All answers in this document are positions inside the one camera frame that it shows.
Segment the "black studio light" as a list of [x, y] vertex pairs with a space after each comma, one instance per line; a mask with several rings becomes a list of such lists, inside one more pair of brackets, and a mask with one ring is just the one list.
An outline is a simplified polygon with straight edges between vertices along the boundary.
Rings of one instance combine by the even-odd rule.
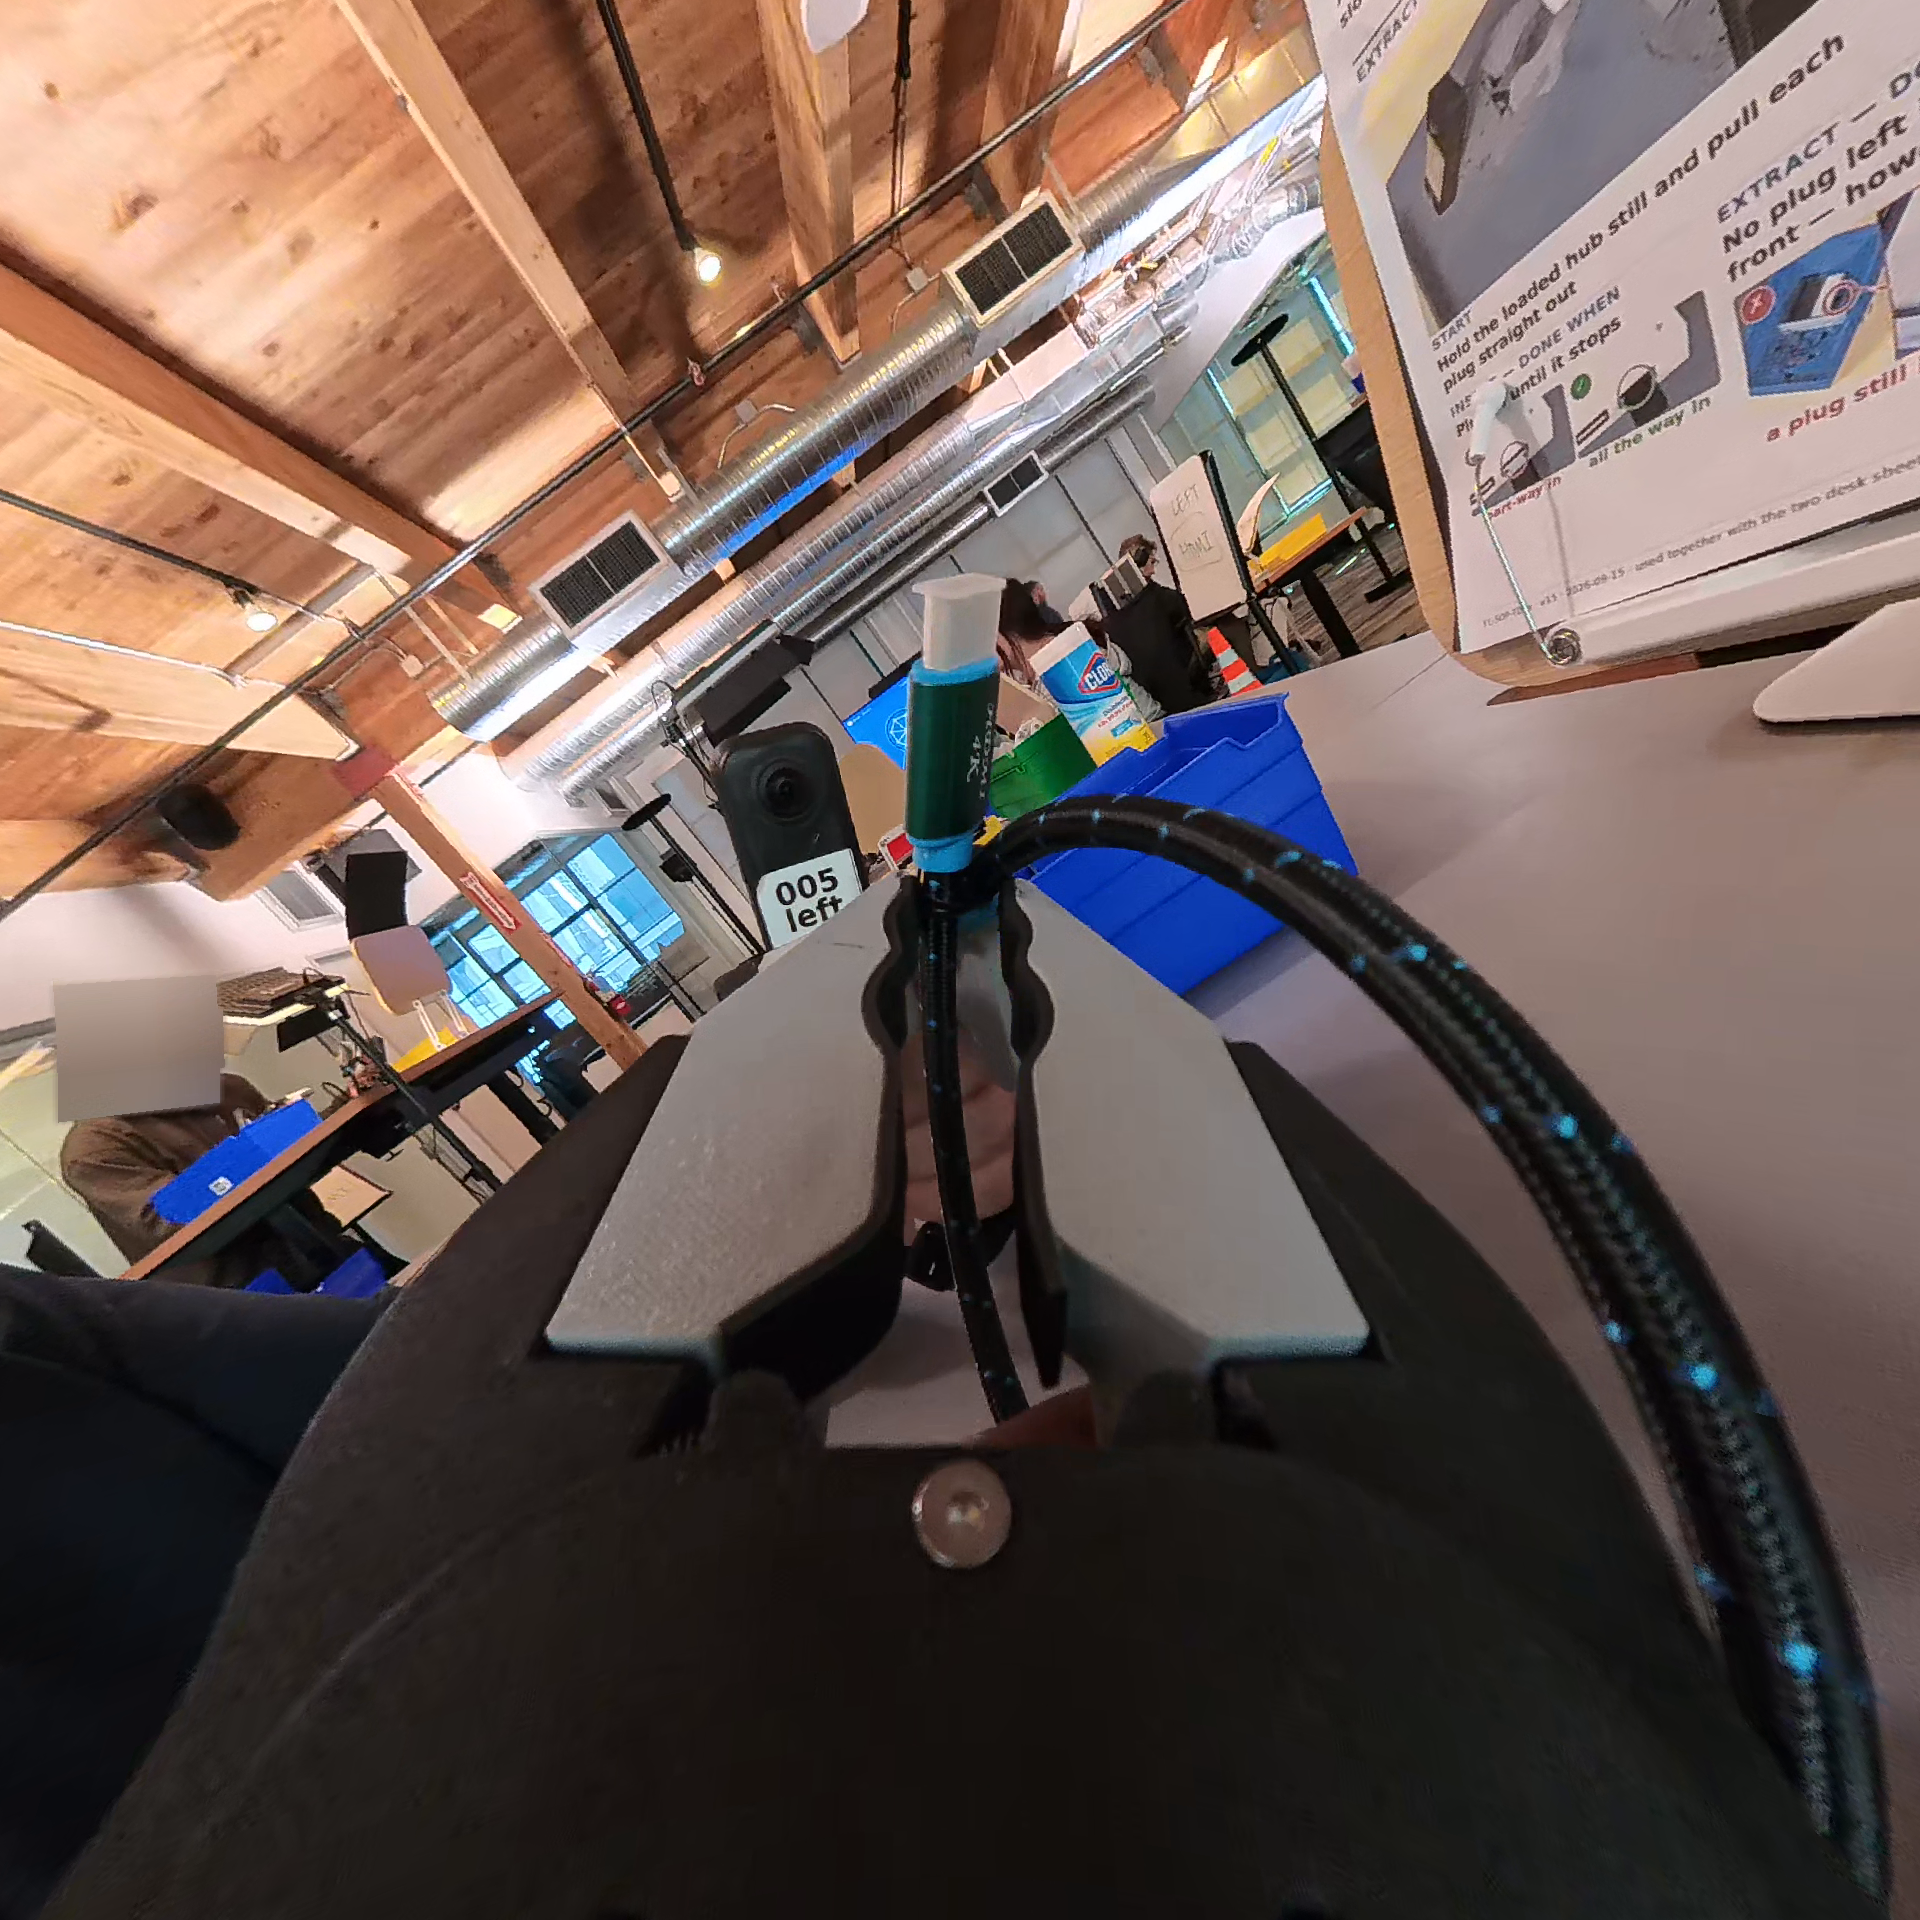
[[733, 657], [715, 676], [707, 676], [689, 698], [679, 698], [665, 722], [665, 736], [674, 744], [701, 741], [720, 750], [781, 706], [795, 675], [812, 665], [808, 640], [767, 632], [756, 647]]

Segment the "black braided cable green plugs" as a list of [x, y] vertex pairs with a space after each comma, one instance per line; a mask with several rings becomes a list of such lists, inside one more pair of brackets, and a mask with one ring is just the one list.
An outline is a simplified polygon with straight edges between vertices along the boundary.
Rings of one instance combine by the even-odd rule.
[[1059, 798], [981, 843], [994, 639], [936, 640], [910, 671], [905, 835], [918, 866], [929, 1163], [946, 1262], [998, 1424], [1026, 1393], [973, 1211], [954, 1017], [955, 930], [994, 915], [1043, 856], [1123, 851], [1205, 877], [1347, 972], [1476, 1110], [1596, 1312], [1696, 1551], [1724, 1667], [1834, 1850], [1876, 1904], [1892, 1892], [1878, 1710], [1825, 1515], [1759, 1361], [1692, 1236], [1614, 1120], [1437, 933], [1280, 833], [1199, 804]]

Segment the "black leg standing desk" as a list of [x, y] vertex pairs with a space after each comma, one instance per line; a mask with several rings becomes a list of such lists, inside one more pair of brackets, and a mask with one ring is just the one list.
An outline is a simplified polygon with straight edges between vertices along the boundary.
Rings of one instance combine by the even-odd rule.
[[299, 1242], [296, 1266], [312, 1268], [317, 1253], [342, 1242], [345, 1229], [320, 1233], [296, 1211], [296, 1196], [325, 1173], [344, 1167], [352, 1156], [414, 1139], [419, 1132], [440, 1138], [458, 1156], [464, 1187], [489, 1200], [500, 1189], [500, 1176], [450, 1132], [444, 1113], [455, 1110], [467, 1092], [493, 1087], [548, 1037], [546, 1016], [556, 1001], [557, 995], [548, 989], [415, 1067], [379, 1067], [378, 1087], [345, 1099], [316, 1130], [215, 1200], [193, 1222], [175, 1228], [161, 1247], [127, 1266], [122, 1281], [152, 1281], [179, 1266], [198, 1266], [255, 1229]]

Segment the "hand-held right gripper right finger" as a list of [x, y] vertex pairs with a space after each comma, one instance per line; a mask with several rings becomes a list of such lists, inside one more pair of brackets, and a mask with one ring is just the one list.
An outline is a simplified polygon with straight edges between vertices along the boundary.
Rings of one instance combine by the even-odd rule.
[[1043, 1384], [1356, 1356], [1370, 1326], [1219, 1030], [1087, 926], [1002, 896], [1021, 1317]]

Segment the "wipes canister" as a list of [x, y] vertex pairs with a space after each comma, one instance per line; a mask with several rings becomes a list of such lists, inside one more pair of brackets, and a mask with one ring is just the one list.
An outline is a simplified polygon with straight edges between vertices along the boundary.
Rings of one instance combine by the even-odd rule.
[[1096, 764], [1157, 744], [1153, 722], [1143, 715], [1108, 648], [1086, 623], [1053, 632], [1030, 665], [1041, 693], [1068, 718]]

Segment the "person's left hand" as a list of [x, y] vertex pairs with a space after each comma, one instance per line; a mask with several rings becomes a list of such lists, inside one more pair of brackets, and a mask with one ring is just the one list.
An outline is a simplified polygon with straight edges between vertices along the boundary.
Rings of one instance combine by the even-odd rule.
[[985, 1222], [1016, 1200], [1017, 1092], [971, 1048], [962, 1052], [962, 1087], [973, 1211]]

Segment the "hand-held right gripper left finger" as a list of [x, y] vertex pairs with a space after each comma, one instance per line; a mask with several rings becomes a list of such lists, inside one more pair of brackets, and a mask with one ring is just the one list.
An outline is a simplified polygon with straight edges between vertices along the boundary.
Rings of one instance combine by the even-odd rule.
[[769, 1371], [804, 1402], [892, 1329], [911, 899], [875, 884], [698, 1021], [582, 1253], [561, 1356]]

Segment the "silver ventilation duct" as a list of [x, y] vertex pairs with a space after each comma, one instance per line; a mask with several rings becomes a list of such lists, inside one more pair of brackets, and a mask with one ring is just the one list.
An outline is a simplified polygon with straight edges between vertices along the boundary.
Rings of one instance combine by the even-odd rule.
[[588, 541], [548, 578], [587, 587], [587, 617], [497, 647], [431, 698], [437, 718], [467, 741], [497, 741], [677, 605], [698, 574], [738, 559], [999, 348], [1091, 294], [1061, 330], [568, 702], [511, 755], [511, 778], [587, 797], [637, 763], [689, 691], [760, 648], [808, 647], [856, 620], [869, 587], [885, 598], [893, 568], [911, 572], [959, 537], [971, 510], [994, 517], [993, 492], [1022, 463], [1046, 470], [1081, 430], [1103, 437], [1154, 405], [1154, 368], [1188, 333], [1208, 265], [1206, 207], [1236, 176], [1242, 194], [1229, 215], [1314, 211], [1317, 126], [1285, 132], [1272, 116], [1211, 147], [1167, 139], [1072, 210], [1037, 198], [944, 271], [940, 299], [914, 326], [864, 353], [658, 528], [623, 517]]

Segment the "green plastic bin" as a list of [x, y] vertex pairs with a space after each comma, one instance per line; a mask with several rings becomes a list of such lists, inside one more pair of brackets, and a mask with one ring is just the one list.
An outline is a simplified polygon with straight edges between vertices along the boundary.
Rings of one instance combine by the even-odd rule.
[[1013, 821], [1053, 804], [1061, 793], [1087, 781], [1096, 769], [1093, 755], [1056, 713], [1041, 727], [1004, 744], [990, 764], [990, 815]]

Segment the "wooden post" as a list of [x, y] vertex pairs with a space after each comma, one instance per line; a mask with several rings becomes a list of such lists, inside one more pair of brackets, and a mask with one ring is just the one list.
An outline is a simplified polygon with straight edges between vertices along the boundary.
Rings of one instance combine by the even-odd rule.
[[507, 946], [539, 974], [564, 1001], [573, 1021], [588, 1034], [618, 1072], [634, 1069], [646, 1055], [636, 1030], [613, 1016], [597, 988], [566, 957], [550, 933], [535, 921], [526, 902], [481, 859], [473, 844], [444, 818], [415, 782], [387, 772], [371, 786], [371, 798], [387, 818], [402, 829], [419, 851], [446, 877], [458, 892], [504, 935]]

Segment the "printed instruction sheet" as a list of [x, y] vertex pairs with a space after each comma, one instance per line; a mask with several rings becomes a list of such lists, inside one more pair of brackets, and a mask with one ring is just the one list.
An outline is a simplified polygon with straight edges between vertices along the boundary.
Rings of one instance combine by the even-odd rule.
[[1307, 20], [1466, 653], [1914, 510], [1914, 4]]

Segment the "blue storage bin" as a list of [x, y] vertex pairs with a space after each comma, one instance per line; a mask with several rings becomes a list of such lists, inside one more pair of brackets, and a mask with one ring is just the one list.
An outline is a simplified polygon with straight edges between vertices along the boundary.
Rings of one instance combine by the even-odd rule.
[[158, 1187], [150, 1206], [167, 1228], [189, 1225], [317, 1126], [320, 1113], [307, 1099], [270, 1105]]

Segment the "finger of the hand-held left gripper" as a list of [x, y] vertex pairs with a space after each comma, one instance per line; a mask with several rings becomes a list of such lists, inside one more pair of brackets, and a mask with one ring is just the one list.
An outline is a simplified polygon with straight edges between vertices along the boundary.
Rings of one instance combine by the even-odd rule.
[[1016, 1086], [1013, 995], [1004, 981], [1002, 933], [994, 915], [963, 915], [955, 930], [954, 1017], [959, 1060], [993, 1086]]

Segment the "tan and black panel stand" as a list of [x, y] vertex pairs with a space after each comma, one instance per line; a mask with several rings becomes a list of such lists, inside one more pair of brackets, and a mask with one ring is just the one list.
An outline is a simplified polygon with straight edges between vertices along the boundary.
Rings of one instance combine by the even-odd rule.
[[409, 921], [409, 856], [354, 851], [342, 868], [348, 950], [387, 1016], [422, 1014], [453, 980], [429, 933]]

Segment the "whiteboard easel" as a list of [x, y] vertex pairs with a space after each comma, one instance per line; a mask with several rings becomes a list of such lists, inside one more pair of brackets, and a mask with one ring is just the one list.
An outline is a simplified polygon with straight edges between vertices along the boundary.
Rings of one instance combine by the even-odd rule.
[[1250, 574], [1236, 534], [1223, 479], [1208, 450], [1190, 453], [1148, 493], [1161, 547], [1197, 623], [1250, 599]]

